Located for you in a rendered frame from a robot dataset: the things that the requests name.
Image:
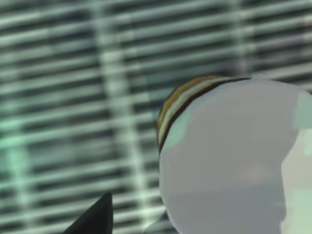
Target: blurry background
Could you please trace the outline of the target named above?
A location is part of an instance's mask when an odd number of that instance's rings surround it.
[[[58,234],[104,192],[115,234],[164,208],[154,120],[193,76],[312,89],[309,0],[1,0],[0,233]]]

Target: window blind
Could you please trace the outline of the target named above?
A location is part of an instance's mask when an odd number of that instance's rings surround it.
[[[309,1],[0,2],[0,233],[61,233],[113,192],[114,233],[164,211],[154,121],[220,73],[310,83]]]

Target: striped rim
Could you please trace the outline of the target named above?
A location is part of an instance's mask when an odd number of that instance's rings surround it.
[[[170,127],[180,116],[180,114],[191,104],[192,101],[221,84],[247,79],[249,78],[206,76],[192,79],[191,81],[175,89],[164,102],[157,120],[157,140],[159,153],[163,148]]]

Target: black object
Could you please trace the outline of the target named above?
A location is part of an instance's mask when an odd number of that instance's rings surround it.
[[[104,194],[83,213],[63,234],[112,234],[112,194]]]

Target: metal grate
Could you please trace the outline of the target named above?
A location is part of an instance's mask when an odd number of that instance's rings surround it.
[[[164,211],[154,120],[193,76],[310,83],[306,1],[0,2],[0,233],[56,234],[104,192],[116,234]]]

